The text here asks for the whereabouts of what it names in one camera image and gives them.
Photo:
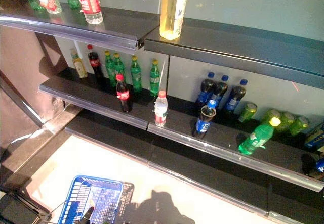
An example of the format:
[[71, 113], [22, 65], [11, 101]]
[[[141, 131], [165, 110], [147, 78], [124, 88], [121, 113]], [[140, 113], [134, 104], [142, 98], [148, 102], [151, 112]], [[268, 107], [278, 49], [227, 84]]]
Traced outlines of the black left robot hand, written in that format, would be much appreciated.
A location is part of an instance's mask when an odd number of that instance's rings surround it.
[[93, 211], [94, 211], [94, 207], [91, 206], [84, 214], [84, 216], [80, 219], [79, 224], [90, 224], [90, 218]]

